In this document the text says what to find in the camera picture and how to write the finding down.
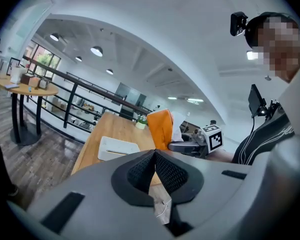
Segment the black table leg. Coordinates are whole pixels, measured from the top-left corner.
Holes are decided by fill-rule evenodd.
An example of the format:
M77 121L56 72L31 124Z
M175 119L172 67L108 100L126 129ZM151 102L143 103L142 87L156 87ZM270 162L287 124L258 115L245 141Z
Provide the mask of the black table leg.
M40 116L41 116L41 104L42 104L42 97L39 96L37 103L36 103L36 134L41 134L41 126L40 126Z
M20 95L20 100L19 100L19 123L20 127L25 126L24 122L24 95Z
M18 94L12 93L12 125L13 125L13 133L16 143L20 143L20 135L18 129L18 118L17 118L17 100Z

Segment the wooden floor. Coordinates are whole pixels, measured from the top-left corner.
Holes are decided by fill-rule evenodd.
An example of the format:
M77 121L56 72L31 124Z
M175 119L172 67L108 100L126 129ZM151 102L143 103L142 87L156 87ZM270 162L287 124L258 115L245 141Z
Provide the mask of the wooden floor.
M40 140L29 146L18 146L11 141L12 100L0 89L0 146L10 178L19 187L13 201L26 209L31 201L70 176L83 147L41 123ZM24 120L35 124L35 119L24 109Z

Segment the picture frame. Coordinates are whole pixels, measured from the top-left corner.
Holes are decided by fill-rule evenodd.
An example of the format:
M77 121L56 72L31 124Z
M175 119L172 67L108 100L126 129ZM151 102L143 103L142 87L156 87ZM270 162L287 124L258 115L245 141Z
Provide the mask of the picture frame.
M7 75L7 76L10 76L10 75L11 75L12 67L16 67L16 66L19 66L19 65L20 65L20 60L11 57L10 62L9 62L8 69L6 70L6 75Z

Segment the orange cloth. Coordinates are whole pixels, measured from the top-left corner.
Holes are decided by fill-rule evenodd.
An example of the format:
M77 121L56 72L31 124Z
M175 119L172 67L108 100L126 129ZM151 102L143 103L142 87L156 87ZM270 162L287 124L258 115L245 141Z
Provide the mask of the orange cloth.
M168 109L146 116L152 139L156 149L168 150L173 130L173 117Z

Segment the white ceiling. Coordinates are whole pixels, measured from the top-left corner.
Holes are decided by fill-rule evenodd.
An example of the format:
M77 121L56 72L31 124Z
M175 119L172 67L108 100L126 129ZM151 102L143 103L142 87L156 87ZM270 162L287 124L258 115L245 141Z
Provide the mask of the white ceiling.
M264 67L255 61L248 60L246 52L250 47L244 35L233 37L230 35L230 15L244 11L249 19L264 11L288 12L282 0L160 0L167 7L171 7L184 17L184 20L197 29L198 38L208 48L210 56L214 58L221 78L220 86L226 92L228 105L232 108L248 110L248 95L251 84L256 83L261 94L266 99L277 99L286 84L277 77L266 81L268 74ZM54 42L49 38L51 33L59 33L66 41ZM77 21L46 19L37 33L48 42L74 59L81 56L83 63L98 68L98 60L105 60L118 65L118 69L130 74L138 81L149 83L154 92L163 98L169 96L200 98L202 93L193 82L177 69L168 71L169 65L158 57L138 46L136 43L119 35L103 32L96 25L89 25ZM99 45L103 49L103 57L98 58L91 53L92 46ZM209 110L207 104L200 107Z

